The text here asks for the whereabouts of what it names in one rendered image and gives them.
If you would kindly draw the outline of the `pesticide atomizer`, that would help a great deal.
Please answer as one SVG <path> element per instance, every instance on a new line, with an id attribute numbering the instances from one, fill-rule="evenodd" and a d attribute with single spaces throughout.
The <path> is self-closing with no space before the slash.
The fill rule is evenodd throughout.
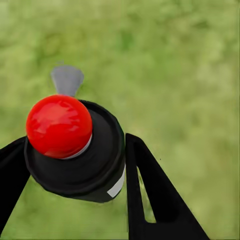
<path id="1" fill-rule="evenodd" d="M 64 64 L 51 76 L 58 94 L 38 101 L 26 119 L 26 167 L 46 191 L 108 203 L 125 180 L 124 131 L 104 107 L 74 98 L 84 80 L 80 69 Z"/>

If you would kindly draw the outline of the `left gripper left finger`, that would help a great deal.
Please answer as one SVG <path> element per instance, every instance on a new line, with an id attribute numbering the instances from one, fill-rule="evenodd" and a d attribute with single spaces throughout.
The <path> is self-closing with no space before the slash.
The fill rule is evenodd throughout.
<path id="1" fill-rule="evenodd" d="M 0 149 L 0 234 L 30 177 L 25 143 L 26 136 Z"/>

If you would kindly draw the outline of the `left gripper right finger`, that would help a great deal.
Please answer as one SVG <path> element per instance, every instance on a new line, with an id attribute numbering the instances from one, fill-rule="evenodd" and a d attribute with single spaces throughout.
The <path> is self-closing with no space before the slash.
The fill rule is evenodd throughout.
<path id="1" fill-rule="evenodd" d="M 210 240 L 144 141 L 125 134 L 129 240 Z M 145 220 L 137 167 L 156 223 Z"/>

